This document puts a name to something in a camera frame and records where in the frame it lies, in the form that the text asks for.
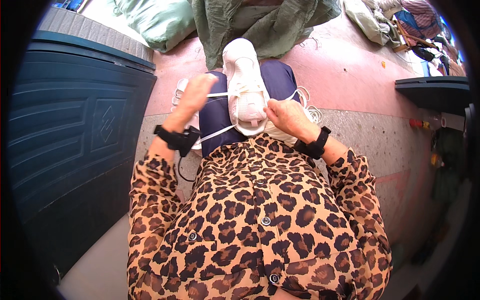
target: navy blue pants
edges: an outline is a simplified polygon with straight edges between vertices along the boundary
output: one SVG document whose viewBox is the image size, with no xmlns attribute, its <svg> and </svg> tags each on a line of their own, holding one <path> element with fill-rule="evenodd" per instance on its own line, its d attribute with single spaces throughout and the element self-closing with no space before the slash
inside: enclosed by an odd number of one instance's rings
<svg viewBox="0 0 480 300">
<path fill-rule="evenodd" d="M 212 86 L 210 93 L 225 93 L 227 91 L 227 77 L 216 71 L 207 72 L 218 77 L 218 81 Z M 260 73 L 264 80 L 270 98 L 284 100 L 290 97 L 297 89 L 297 82 L 293 75 L 292 68 L 278 60 L 269 60 L 260 66 Z M 298 94 L 293 97 L 300 102 Z M 228 114 L 227 96 L 208 98 L 208 102 L 199 112 L 201 137 L 217 132 L 225 127 L 231 126 L 230 115 Z M 227 144 L 243 142 L 247 137 L 232 128 L 222 134 L 202 142 L 202 156 L 209 156 L 212 151 Z"/>
</svg>

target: right hand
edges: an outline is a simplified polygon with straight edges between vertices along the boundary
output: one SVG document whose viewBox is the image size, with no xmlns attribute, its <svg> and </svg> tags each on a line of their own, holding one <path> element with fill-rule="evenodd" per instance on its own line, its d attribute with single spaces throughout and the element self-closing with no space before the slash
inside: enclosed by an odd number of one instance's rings
<svg viewBox="0 0 480 300">
<path fill-rule="evenodd" d="M 213 74 L 200 74 L 190 79 L 179 105 L 165 120 L 163 128 L 169 132 L 183 132 L 193 115 L 204 107 L 207 94 L 217 81 Z"/>
<path fill-rule="evenodd" d="M 268 100 L 264 108 L 267 117 L 281 131 L 298 138 L 306 144 L 318 139 L 320 128 L 310 122 L 302 106 L 295 100 Z"/>
</svg>

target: pink floor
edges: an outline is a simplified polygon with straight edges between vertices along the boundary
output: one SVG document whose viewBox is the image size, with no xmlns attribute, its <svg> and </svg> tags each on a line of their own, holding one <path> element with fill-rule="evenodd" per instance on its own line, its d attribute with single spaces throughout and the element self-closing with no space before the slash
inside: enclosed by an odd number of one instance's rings
<svg viewBox="0 0 480 300">
<path fill-rule="evenodd" d="M 312 95 L 309 104 L 318 108 L 370 112 L 402 118 L 417 116 L 416 107 L 394 89 L 395 80 L 415 77 L 414 73 L 400 66 L 397 56 L 393 56 L 393 52 L 386 47 L 383 47 L 381 52 L 378 51 L 379 54 L 372 53 L 371 49 L 366 50 L 365 43 L 372 47 L 376 44 L 368 41 L 365 36 L 355 41 L 356 44 L 346 41 L 344 35 L 326 36 L 323 27 L 331 27 L 331 22 L 343 25 L 340 27 L 351 26 L 351 22 L 345 17 L 319 25 L 311 35 L 319 40 L 318 47 L 315 40 L 308 39 L 303 47 L 295 46 L 280 59 L 292 67 L 297 84 L 309 90 Z M 389 51 L 388 55 L 382 56 L 386 50 Z M 395 58 L 396 63 L 385 58 L 386 56 Z M 146 108 L 146 116 L 170 113 L 170 100 L 177 81 L 208 71 L 203 47 L 198 38 L 181 42 L 167 54 L 155 52 L 153 62 L 157 65 L 155 75 L 158 80 Z"/>
</svg>

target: black wrist strap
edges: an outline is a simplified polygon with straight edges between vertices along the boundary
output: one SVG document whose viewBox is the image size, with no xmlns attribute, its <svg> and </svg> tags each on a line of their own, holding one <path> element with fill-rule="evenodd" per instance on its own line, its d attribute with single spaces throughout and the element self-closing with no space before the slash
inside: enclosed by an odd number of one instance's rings
<svg viewBox="0 0 480 300">
<path fill-rule="evenodd" d="M 162 125 L 157 125 L 153 133 L 167 142 L 169 149 L 179 150 L 181 157 L 187 156 L 191 147 L 200 136 L 200 131 L 193 126 L 190 126 L 190 128 L 186 129 L 183 133 L 178 133 L 168 132 Z"/>
<path fill-rule="evenodd" d="M 328 135 L 332 131 L 328 129 L 326 126 L 322 127 L 320 134 L 315 142 L 311 142 L 310 144 L 305 144 L 301 140 L 297 140 L 295 146 L 293 147 L 300 153 L 310 156 L 313 159 L 320 159 L 322 154 L 325 152 L 324 146 L 327 142 Z"/>
</svg>

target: black cable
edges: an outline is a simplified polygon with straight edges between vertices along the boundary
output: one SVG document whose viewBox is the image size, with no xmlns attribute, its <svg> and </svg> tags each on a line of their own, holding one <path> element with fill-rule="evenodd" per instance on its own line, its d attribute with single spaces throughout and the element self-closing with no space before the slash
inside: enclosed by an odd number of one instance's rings
<svg viewBox="0 0 480 300">
<path fill-rule="evenodd" d="M 178 165 L 178 167 L 177 167 L 178 173 L 179 173 L 180 177 L 183 178 L 183 180 L 186 180 L 186 181 L 188 181 L 188 182 L 194 182 L 195 180 L 188 180 L 188 179 L 186 179 L 186 178 L 180 173 L 180 162 L 181 162 L 181 159 L 182 159 L 182 158 L 183 158 L 183 157 L 180 156 L 179 165 Z"/>
</svg>

